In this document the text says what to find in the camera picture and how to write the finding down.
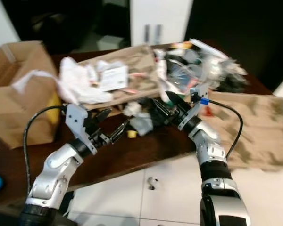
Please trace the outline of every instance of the wooden table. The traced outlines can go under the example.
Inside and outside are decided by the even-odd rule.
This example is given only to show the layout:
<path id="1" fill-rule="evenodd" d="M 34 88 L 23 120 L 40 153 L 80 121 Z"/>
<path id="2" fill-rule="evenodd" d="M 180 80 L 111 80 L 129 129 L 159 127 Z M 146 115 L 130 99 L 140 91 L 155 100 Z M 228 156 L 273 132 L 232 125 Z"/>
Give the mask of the wooden table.
<path id="1" fill-rule="evenodd" d="M 57 55 L 52 56 L 52 60 L 58 68 L 60 60 L 66 56 L 79 62 L 112 51 Z M 246 78 L 249 81 L 246 93 L 271 94 L 254 76 L 248 75 Z M 113 116 L 106 119 L 100 127 L 109 134 L 125 119 L 123 115 Z M 53 143 L 28 148 L 32 181 L 41 172 L 47 156 L 71 139 L 73 135 L 62 118 Z M 156 128 L 136 139 L 124 136 L 116 144 L 101 148 L 95 156 L 88 156 L 71 178 L 69 190 L 144 169 L 165 159 L 185 156 L 193 150 L 194 145 L 187 135 L 174 127 Z M 26 193 L 26 177 L 21 147 L 9 150 L 0 142 L 0 176 L 4 180 L 4 187 L 0 190 L 0 206 L 22 201 Z"/>

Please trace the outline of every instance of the black cable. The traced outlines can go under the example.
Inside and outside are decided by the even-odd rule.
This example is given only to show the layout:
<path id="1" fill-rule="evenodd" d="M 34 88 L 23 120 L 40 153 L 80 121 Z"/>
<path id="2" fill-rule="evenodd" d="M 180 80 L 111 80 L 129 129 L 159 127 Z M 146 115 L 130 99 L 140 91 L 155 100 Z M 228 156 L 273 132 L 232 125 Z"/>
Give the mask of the black cable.
<path id="1" fill-rule="evenodd" d="M 218 106 L 221 106 L 221 107 L 224 107 L 224 108 L 227 108 L 227 109 L 231 110 L 232 112 L 234 112 L 234 113 L 238 116 L 238 118 L 239 118 L 239 120 L 240 120 L 240 128 L 239 128 L 239 131 L 238 131 L 238 133 L 237 133 L 236 139 L 234 140 L 234 142 L 233 142 L 233 144 L 232 144 L 230 150 L 228 151 L 228 153 L 227 153 L 226 156 L 225 156 L 226 159 L 228 159 L 228 157 L 230 156 L 231 152 L 232 152 L 233 149 L 235 148 L 235 146 L 236 146 L 236 144 L 237 144 L 237 142 L 238 142 L 238 139 L 239 139 L 239 137 L 240 137 L 240 135 L 241 135 L 242 128 L 243 128 L 243 119 L 242 119 L 241 115 L 240 115 L 235 109 L 233 109 L 232 107 L 227 106 L 227 105 L 224 105 L 224 104 L 219 103 L 219 102 L 216 102 L 216 101 L 214 101 L 214 100 L 209 100 L 209 102 L 212 103 L 212 104 L 215 104 L 215 105 L 218 105 Z"/>
<path id="2" fill-rule="evenodd" d="M 26 196 L 29 195 L 29 191 L 31 189 L 31 177 L 30 177 L 30 164 L 29 164 L 29 158 L 28 158 L 28 152 L 27 152 L 27 133 L 28 129 L 30 128 L 32 122 L 35 120 L 36 117 L 38 117 L 40 114 L 42 114 L 45 111 L 51 110 L 51 109 L 60 109 L 61 111 L 65 110 L 65 106 L 50 106 L 46 107 L 40 111 L 38 111 L 36 114 L 33 115 L 33 117 L 29 120 L 28 124 L 26 125 L 24 129 L 24 134 L 23 134 L 23 152 L 24 152 L 24 159 L 25 159 L 25 171 L 26 171 L 26 180 L 27 180 L 27 194 Z"/>

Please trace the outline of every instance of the white card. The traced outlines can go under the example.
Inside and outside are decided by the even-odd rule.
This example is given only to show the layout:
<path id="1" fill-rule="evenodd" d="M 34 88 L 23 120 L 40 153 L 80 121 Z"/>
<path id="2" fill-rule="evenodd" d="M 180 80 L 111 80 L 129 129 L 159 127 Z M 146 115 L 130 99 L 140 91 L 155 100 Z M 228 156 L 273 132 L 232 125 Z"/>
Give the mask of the white card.
<path id="1" fill-rule="evenodd" d="M 128 66 L 122 66 L 102 72 L 99 89 L 110 91 L 128 86 Z"/>

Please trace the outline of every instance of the yellow cap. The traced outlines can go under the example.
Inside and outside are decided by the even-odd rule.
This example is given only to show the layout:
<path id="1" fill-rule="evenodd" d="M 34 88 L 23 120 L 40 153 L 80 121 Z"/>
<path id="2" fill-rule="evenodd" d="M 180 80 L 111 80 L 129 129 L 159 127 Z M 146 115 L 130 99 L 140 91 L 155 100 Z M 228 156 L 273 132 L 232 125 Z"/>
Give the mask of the yellow cap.
<path id="1" fill-rule="evenodd" d="M 136 138 L 137 132 L 135 130 L 128 130 L 127 131 L 127 136 L 129 138 Z"/>

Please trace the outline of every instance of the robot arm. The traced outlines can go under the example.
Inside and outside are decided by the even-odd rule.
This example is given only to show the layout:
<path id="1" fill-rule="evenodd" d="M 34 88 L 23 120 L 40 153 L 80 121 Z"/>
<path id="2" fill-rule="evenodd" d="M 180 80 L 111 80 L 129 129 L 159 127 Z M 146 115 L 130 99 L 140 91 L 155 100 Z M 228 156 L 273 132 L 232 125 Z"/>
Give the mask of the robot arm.
<path id="1" fill-rule="evenodd" d="M 108 137 L 98 127 L 111 112 L 103 110 L 94 117 L 78 105 L 68 105 L 66 124 L 75 135 L 74 140 L 64 144 L 47 157 L 41 174 L 36 178 L 25 201 L 20 216 L 21 226 L 49 226 L 60 208 L 70 178 L 83 163 L 83 159 L 96 154 L 97 148 L 116 142 L 125 129 L 119 126 Z"/>
<path id="2" fill-rule="evenodd" d="M 206 97 L 205 84 L 191 90 L 191 97 Z M 202 199 L 200 202 L 200 225 L 202 226 L 250 226 L 250 217 L 239 194 L 236 183 L 227 167 L 225 150 L 221 146 L 218 133 L 206 122 L 197 117 L 201 109 L 199 100 L 194 107 L 184 102 L 177 94 L 167 92 L 176 105 L 169 111 L 159 101 L 153 100 L 157 112 L 179 130 L 188 133 L 196 145 L 196 156 L 201 172 Z"/>

